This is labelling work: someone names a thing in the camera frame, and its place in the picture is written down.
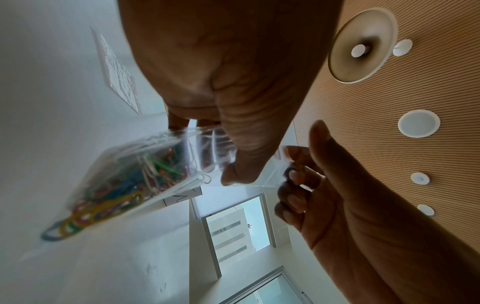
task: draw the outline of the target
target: clear plastic bag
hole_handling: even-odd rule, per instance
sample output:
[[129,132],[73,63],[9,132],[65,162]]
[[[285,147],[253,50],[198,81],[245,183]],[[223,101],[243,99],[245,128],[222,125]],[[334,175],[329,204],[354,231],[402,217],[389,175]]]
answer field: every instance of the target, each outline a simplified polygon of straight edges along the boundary
[[[166,131],[108,149],[72,194],[61,219],[41,239],[60,241],[149,200],[219,185],[218,177],[234,162],[236,152],[221,126]],[[253,185],[279,186],[287,166],[272,158]]]

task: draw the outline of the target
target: wooden ceiling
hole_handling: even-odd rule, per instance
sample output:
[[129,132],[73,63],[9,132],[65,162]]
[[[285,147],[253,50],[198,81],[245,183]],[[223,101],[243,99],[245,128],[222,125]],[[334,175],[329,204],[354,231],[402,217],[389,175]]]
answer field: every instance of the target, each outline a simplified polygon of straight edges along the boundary
[[[307,146],[312,122],[325,120],[370,173],[480,250],[480,2],[345,0],[338,28],[375,7],[393,12],[398,41],[412,39],[413,49],[357,84],[337,82],[325,63],[294,120],[298,143]],[[399,118],[416,109],[440,117],[435,134],[400,133]],[[414,172],[431,183],[412,183]]]

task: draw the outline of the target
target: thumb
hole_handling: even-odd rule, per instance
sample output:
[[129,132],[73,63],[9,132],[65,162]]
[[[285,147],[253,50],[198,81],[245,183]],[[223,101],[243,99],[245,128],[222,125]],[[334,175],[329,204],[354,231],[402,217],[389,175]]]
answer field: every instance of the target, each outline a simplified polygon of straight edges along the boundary
[[235,163],[228,165],[221,176],[221,183],[229,186],[235,183],[251,184],[255,182],[269,160],[269,155],[256,155],[238,150]]
[[312,125],[308,141],[312,159],[344,199],[365,197],[375,179],[331,137],[325,122]]

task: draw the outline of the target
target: hand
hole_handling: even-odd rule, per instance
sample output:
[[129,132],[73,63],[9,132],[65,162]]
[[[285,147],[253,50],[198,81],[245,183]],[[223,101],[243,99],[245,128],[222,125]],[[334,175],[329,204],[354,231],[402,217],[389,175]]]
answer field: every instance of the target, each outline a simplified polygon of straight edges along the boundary
[[238,148],[222,182],[251,183],[275,153],[325,57],[342,1],[119,0],[138,66],[171,128],[221,122]]
[[480,299],[480,256],[372,177],[324,122],[312,126],[309,148],[285,153],[293,164],[275,213],[351,303]]

